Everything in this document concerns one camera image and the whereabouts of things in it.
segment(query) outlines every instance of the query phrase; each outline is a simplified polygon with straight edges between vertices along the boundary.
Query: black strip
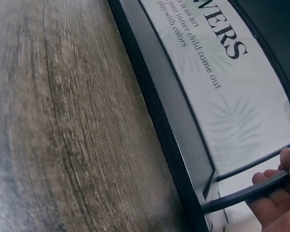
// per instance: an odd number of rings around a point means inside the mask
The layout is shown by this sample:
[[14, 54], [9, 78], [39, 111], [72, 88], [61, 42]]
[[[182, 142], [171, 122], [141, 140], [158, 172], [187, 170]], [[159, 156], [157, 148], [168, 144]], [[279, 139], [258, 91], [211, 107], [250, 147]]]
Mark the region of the black strip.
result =
[[[221, 194], [220, 192], [218, 191], [218, 197], [221, 198]], [[228, 219], [228, 216], [227, 216], [227, 213], [226, 213], [226, 209], [223, 209], [223, 214], [224, 214], [224, 217], [226, 218], [226, 221], [227, 221], [227, 224], [229, 223], [229, 219]]]
[[145, 15], [146, 15], [146, 17], [147, 17], [147, 19], [148, 19], [150, 25], [151, 25], [153, 31], [155, 32], [155, 35], [156, 35], [156, 37], [157, 37], [157, 39], [158, 39], [158, 41], [159, 41], [159, 43], [160, 43], [160, 45], [161, 45], [161, 47], [162, 47], [162, 49], [163, 49], [163, 51], [164, 51], [164, 54], [165, 54], [165, 56], [166, 56], [166, 58], [167, 58], [167, 60], [168, 60], [168, 62], [169, 62], [169, 64], [170, 64], [170, 66], [171, 66], [171, 69], [172, 69], [172, 71], [173, 71], [173, 73], [174, 73], [174, 75], [175, 75], [175, 77], [176, 77], [176, 80], [177, 80], [177, 82], [178, 82], [178, 85], [180, 86], [180, 89], [181, 89], [181, 91], [182, 91], [182, 93], [183, 93], [183, 95], [184, 95], [184, 98], [185, 98], [185, 100], [186, 100], [187, 106], [188, 106], [188, 108], [189, 108], [189, 110], [190, 110], [190, 113], [191, 113], [191, 115], [192, 115], [193, 121], [194, 121], [194, 123], [195, 123], [195, 125], [196, 125], [196, 127], [197, 127], [197, 130], [198, 130], [198, 132], [199, 132], [199, 135], [200, 135], [200, 137], [201, 137], [201, 141], [202, 141], [202, 143], [203, 143], [203, 145], [204, 145], [204, 148], [205, 148], [205, 151], [206, 151], [207, 157], [208, 157], [208, 159], [209, 159], [209, 162], [210, 162], [210, 164], [211, 164], [211, 166], [212, 166], [213, 172], [212, 172], [211, 178], [210, 178], [210, 180], [207, 182], [207, 185], [206, 185], [206, 187], [205, 187], [204, 190], [203, 190], [204, 198], [206, 199], [207, 194], [208, 194], [209, 189], [210, 189], [210, 186], [211, 186], [212, 181], [213, 181], [213, 177], [214, 177], [214, 175], [215, 175], [215, 171], [216, 171], [216, 168], [215, 168], [215, 165], [214, 165], [213, 159], [212, 159], [212, 157], [211, 157], [211, 155], [210, 155], [210, 152], [209, 152], [209, 150], [208, 150], [207, 143], [206, 143], [206, 141], [205, 141], [205, 139], [204, 139], [204, 136], [203, 136], [203, 134], [202, 134], [202, 130], [201, 130], [201, 128], [200, 128], [200, 125], [199, 125], [198, 120], [197, 120], [197, 118], [196, 118], [196, 116], [195, 116], [195, 113], [194, 113], [194, 111], [193, 111], [193, 109], [192, 109], [192, 106], [191, 106], [190, 101], [189, 101], [189, 99], [188, 99], [188, 96], [187, 96], [187, 94], [186, 94], [186, 92], [185, 92], [185, 89], [184, 89], [184, 87], [183, 87], [183, 85], [182, 85], [182, 83], [181, 83], [181, 81], [180, 81], [180, 79], [179, 79], [179, 76], [178, 76], [178, 74], [177, 74], [177, 71], [176, 71], [176, 69], [175, 69], [175, 67], [174, 67], [174, 65], [173, 65], [173, 63], [172, 63], [172, 60], [171, 60], [171, 58], [170, 58], [170, 56], [169, 56], [167, 50], [165, 49], [165, 47], [164, 47], [164, 45], [163, 45], [163, 42], [162, 42], [162, 40], [161, 40], [161, 38], [160, 38], [160, 36], [159, 36], [159, 34], [158, 34], [158, 32], [157, 32], [155, 26], [153, 25], [153, 23], [152, 23], [152, 21], [151, 21], [149, 15], [147, 14], [146, 9], [144, 8], [144, 6], [143, 6], [143, 4], [141, 3], [140, 0], [138, 0], [138, 2], [139, 2], [139, 4], [140, 4], [140, 6], [142, 7], [142, 9], [143, 9], [143, 11], [144, 11], [144, 13], [145, 13]]
[[209, 232], [171, 126], [120, 1], [109, 0], [109, 4], [193, 231]]
[[240, 202], [251, 202], [261, 197], [267, 197], [273, 191], [283, 188], [289, 182], [289, 173], [281, 171], [279, 174], [269, 177], [265, 181], [203, 205], [203, 211], [204, 213], [212, 213]]
[[222, 181], [224, 179], [227, 179], [229, 177], [237, 175], [237, 174], [239, 174], [241, 172], [244, 172], [244, 171], [246, 171], [246, 170], [248, 170], [250, 168], [253, 168], [253, 167], [255, 167], [255, 166], [257, 166], [257, 165], [259, 165], [259, 164], [261, 164], [263, 162], [266, 162], [266, 161], [270, 160], [271, 158], [274, 158], [275, 156], [278, 156], [280, 154], [280, 152], [281, 152], [281, 149], [277, 150], [277, 151], [274, 151], [273, 153], [271, 153], [271, 154], [269, 154], [269, 155], [267, 155], [265, 157], [262, 157], [262, 158], [260, 158], [260, 159], [258, 159], [256, 161], [253, 161], [253, 162], [251, 162], [251, 163], [249, 163], [249, 164], [247, 164], [247, 165], [245, 165], [243, 167], [235, 169], [234, 171], [231, 171], [231, 172], [226, 173], [224, 175], [217, 176], [215, 178], [215, 182]]

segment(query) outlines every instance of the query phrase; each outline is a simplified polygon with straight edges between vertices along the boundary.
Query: wood grain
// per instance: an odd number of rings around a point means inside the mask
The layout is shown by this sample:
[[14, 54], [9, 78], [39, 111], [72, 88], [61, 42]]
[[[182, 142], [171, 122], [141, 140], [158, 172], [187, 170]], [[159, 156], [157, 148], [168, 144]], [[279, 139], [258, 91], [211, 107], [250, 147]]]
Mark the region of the wood grain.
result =
[[0, 232], [189, 231], [105, 0], [0, 0]]

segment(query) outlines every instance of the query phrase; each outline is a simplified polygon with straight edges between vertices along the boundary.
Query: white poster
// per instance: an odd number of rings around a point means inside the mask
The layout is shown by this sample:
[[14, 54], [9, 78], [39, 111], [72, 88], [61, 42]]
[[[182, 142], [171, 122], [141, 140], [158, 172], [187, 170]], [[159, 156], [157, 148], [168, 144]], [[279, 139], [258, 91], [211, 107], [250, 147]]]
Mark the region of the white poster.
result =
[[172, 60], [219, 174], [290, 143], [287, 96], [227, 0], [140, 2]]

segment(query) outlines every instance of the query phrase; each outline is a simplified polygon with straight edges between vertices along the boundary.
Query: green leaf illustration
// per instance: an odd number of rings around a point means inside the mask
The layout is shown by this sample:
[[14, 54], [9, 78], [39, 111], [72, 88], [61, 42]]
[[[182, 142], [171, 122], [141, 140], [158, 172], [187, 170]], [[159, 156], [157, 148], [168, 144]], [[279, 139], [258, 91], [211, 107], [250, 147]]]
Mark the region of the green leaf illustration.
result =
[[253, 150], [261, 145], [261, 121], [249, 98], [241, 96], [234, 106], [222, 97], [222, 105], [209, 102], [214, 121], [208, 123], [214, 159], [220, 171], [231, 171], [230, 164], [245, 165]]
[[181, 46], [181, 43], [177, 39], [177, 36], [175, 35], [170, 25], [167, 25], [164, 28], [160, 29], [158, 31], [158, 34], [172, 59], [172, 63], [175, 67], [179, 69], [181, 73], [186, 73], [187, 71], [192, 72], [195, 69], [198, 70], [200, 68], [203, 68], [198, 62], [197, 54], [187, 52], [190, 44], [188, 44], [189, 41], [187, 40], [186, 33], [183, 33], [183, 37], [187, 43], [186, 47]]

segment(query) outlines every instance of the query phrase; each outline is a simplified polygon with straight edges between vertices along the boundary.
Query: letters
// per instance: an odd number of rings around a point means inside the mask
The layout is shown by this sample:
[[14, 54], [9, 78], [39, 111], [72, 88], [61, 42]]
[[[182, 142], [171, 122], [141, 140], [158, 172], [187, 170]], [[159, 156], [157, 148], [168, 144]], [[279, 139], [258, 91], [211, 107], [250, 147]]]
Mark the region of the letters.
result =
[[219, 7], [216, 4], [210, 4], [212, 1], [213, 0], [206, 0], [198, 8], [212, 9], [211, 13], [204, 15], [208, 25], [217, 38], [220, 39], [220, 43], [224, 47], [228, 57], [231, 59], [238, 59], [240, 56], [248, 53], [247, 48], [243, 42], [238, 41], [236, 32]]

